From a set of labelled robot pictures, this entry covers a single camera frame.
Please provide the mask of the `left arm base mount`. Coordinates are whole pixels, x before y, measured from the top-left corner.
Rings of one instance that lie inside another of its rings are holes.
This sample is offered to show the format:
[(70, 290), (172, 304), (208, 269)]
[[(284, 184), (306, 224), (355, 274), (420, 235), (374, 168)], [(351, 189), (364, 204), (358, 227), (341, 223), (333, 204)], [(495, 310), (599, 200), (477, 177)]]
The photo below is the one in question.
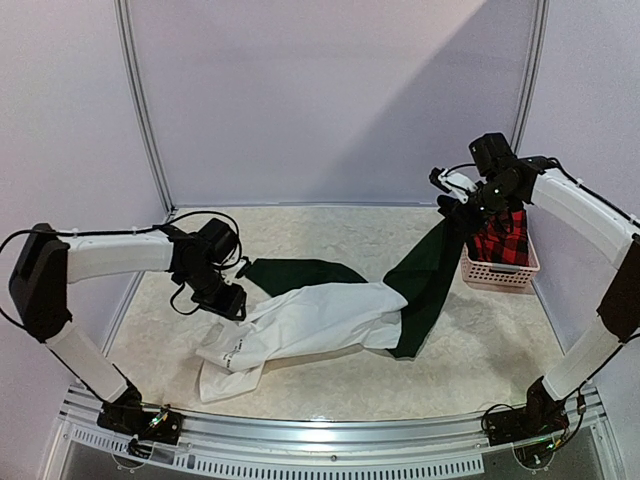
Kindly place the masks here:
[(144, 410), (141, 405), (105, 403), (97, 425), (116, 433), (136, 436), (141, 441), (177, 445), (185, 416), (168, 407), (157, 411)]

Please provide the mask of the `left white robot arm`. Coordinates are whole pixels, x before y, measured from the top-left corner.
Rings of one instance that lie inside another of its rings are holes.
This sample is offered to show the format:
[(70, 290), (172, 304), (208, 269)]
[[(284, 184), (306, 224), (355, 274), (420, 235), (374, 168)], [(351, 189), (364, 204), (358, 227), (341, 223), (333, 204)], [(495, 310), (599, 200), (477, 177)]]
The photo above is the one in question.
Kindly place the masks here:
[(48, 350), (99, 400), (128, 434), (148, 426), (137, 388), (111, 364), (73, 322), (67, 287), (79, 281), (135, 272), (167, 272), (179, 288), (190, 288), (198, 310), (232, 321), (246, 316), (244, 289), (227, 282), (226, 271), (242, 262), (237, 227), (212, 219), (196, 232), (168, 222), (142, 230), (56, 231), (36, 224), (9, 277), (18, 314), (14, 325)]

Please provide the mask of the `white green raglan t-shirt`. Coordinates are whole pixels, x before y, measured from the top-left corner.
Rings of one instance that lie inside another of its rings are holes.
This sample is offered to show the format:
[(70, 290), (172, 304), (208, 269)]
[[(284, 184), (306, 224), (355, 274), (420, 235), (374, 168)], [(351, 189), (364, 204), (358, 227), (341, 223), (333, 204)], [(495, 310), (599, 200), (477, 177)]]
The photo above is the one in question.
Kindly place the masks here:
[(197, 349), (204, 403), (255, 390), (272, 360), (360, 346), (413, 359), (434, 328), (465, 243), (436, 224), (379, 282), (316, 259), (258, 259), (247, 277), (269, 298), (238, 323), (219, 320)]

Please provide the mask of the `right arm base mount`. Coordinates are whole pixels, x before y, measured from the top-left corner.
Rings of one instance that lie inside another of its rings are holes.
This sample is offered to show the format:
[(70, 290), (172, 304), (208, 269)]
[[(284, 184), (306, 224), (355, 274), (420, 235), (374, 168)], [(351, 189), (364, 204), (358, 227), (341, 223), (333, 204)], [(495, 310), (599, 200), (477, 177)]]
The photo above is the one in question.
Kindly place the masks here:
[(491, 446), (517, 443), (534, 437), (565, 431), (569, 419), (564, 411), (536, 420), (525, 414), (525, 408), (509, 408), (501, 411), (487, 410), (480, 420), (481, 429)]

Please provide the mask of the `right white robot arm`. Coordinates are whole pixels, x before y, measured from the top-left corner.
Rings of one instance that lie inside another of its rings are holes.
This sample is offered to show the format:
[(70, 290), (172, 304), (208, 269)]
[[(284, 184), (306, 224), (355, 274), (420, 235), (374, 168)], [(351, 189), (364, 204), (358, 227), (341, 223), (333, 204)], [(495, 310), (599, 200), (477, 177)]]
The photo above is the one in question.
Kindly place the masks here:
[(430, 181), (453, 196), (445, 207), (468, 232), (492, 215), (527, 207), (555, 220), (560, 238), (600, 268), (592, 320), (564, 357), (539, 382), (539, 398), (523, 407), (517, 427), (537, 436), (552, 424), (559, 403), (591, 380), (639, 332), (639, 221), (572, 176), (554, 157), (514, 153), (501, 133), (469, 146), (470, 177), (463, 167), (435, 168)]

